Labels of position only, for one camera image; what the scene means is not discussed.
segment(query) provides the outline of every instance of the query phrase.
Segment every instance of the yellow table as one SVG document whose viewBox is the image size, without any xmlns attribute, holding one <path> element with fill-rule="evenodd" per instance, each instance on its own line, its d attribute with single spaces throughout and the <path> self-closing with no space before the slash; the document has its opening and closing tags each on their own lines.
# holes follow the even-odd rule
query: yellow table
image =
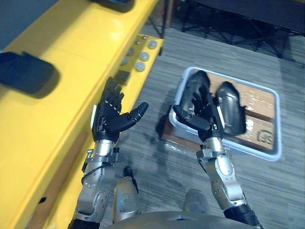
<svg viewBox="0 0 305 229">
<path fill-rule="evenodd" d="M 0 85 L 0 228 L 25 227 L 76 136 L 88 125 L 105 80 L 117 72 L 156 2 L 136 0 L 122 14 L 87 0 L 61 0 L 4 50 L 26 51 L 52 63 L 60 81 L 43 99 Z M 123 87 L 122 112 L 133 107 L 152 62 L 140 80 Z"/>
</svg>

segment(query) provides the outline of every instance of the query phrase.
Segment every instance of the robotic hand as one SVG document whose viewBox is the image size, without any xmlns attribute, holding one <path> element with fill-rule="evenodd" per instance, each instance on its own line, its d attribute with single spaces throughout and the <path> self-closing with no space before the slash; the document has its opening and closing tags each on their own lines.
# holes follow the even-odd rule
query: robotic hand
<svg viewBox="0 0 305 229">
<path fill-rule="evenodd" d="M 119 148 L 114 147 L 120 132 L 135 125 L 148 108 L 141 103 L 129 113 L 120 114 L 124 94 L 113 78 L 106 82 L 98 105 L 93 107 L 91 130 L 94 149 L 87 151 L 81 179 L 83 185 L 77 200 L 70 229 L 98 229 L 109 199 L 114 179 L 113 164 L 118 160 Z"/>
<path fill-rule="evenodd" d="M 137 108 L 120 115 L 122 108 L 121 87 L 115 79 L 109 77 L 102 93 L 101 101 L 93 108 L 91 128 L 93 140 L 110 140 L 116 142 L 120 132 L 135 125 L 148 108 L 147 103 L 141 103 Z"/>
<path fill-rule="evenodd" d="M 209 83 L 204 83 L 199 88 L 200 95 L 196 92 L 193 93 L 192 103 L 194 104 L 195 115 L 182 110 L 180 105 L 173 106 L 178 120 L 197 130 L 198 136 L 203 142 L 210 137 L 222 139 L 224 135 L 224 127 L 208 85 Z"/>
</svg>

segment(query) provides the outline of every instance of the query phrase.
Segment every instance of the round button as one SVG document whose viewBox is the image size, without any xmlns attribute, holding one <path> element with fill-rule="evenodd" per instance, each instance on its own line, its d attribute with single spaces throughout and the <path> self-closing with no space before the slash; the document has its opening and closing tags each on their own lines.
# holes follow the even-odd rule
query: round button
<svg viewBox="0 0 305 229">
<path fill-rule="evenodd" d="M 148 48 L 149 49 L 155 49 L 157 47 L 157 41 L 155 41 L 155 40 L 150 40 L 149 42 L 148 42 Z"/>
<path fill-rule="evenodd" d="M 133 47 L 131 47 L 127 53 L 127 56 L 132 56 L 132 55 L 133 55 Z"/>
<path fill-rule="evenodd" d="M 145 70 L 145 64 L 143 62 L 137 62 L 135 64 L 135 69 L 138 71 L 138 72 L 143 72 Z"/>
<path fill-rule="evenodd" d="M 125 56 L 121 65 L 126 65 L 127 63 L 128 63 L 128 58 L 127 58 L 127 56 Z"/>
<path fill-rule="evenodd" d="M 140 53 L 140 56 L 139 56 L 140 60 L 141 61 L 148 61 L 149 59 L 149 53 L 148 52 L 142 52 Z"/>
</svg>

